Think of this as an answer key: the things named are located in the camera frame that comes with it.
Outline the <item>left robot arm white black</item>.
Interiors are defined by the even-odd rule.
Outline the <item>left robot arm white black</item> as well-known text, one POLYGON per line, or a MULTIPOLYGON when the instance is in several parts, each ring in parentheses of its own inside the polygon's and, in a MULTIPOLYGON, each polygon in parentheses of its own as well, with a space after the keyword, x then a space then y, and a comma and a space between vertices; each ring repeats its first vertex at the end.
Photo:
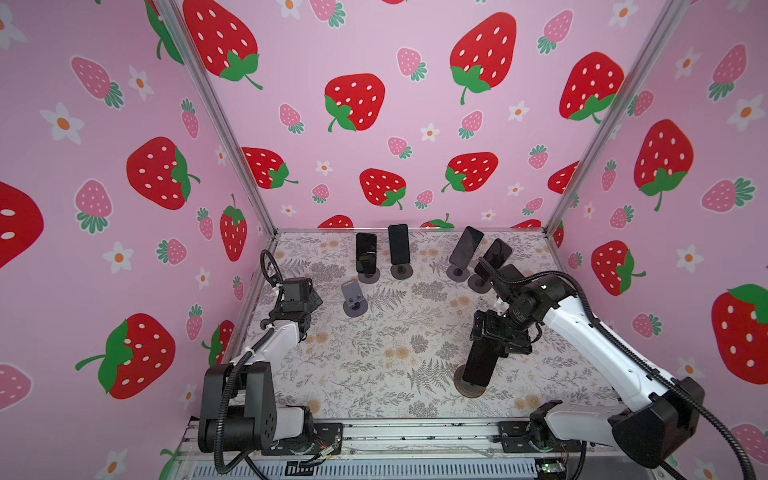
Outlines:
POLYGON ((204 377, 198 447, 204 453, 266 451, 284 441, 303 449, 313 442, 310 410, 277 405, 272 369, 306 337, 311 314, 322 304, 280 300, 262 321, 264 335, 234 363, 210 367, 204 377))

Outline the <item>black smartphone front stand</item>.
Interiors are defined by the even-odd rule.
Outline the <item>black smartphone front stand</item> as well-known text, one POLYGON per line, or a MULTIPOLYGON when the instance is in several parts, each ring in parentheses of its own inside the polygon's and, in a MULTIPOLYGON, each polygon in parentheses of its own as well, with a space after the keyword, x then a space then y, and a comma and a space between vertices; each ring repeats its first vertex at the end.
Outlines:
POLYGON ((503 350, 504 347, 498 340, 489 338, 475 340, 460 377, 461 381, 467 385, 487 387, 503 350))

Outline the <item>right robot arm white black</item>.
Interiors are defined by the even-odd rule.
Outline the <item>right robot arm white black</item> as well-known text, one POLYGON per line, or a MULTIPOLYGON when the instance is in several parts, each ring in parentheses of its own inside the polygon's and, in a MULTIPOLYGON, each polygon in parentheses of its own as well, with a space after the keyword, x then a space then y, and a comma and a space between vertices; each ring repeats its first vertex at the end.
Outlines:
POLYGON ((495 281, 492 287, 507 308, 476 311, 470 354, 454 375, 462 395, 481 396, 498 359, 531 354, 529 329, 548 327, 589 361, 620 400, 613 407, 544 403, 530 414, 523 435, 534 448, 594 443, 617 448, 653 469, 695 434, 700 414, 694 406, 702 403, 703 388, 690 377, 674 382, 599 320, 589 319, 574 288, 553 275, 519 285, 495 281))

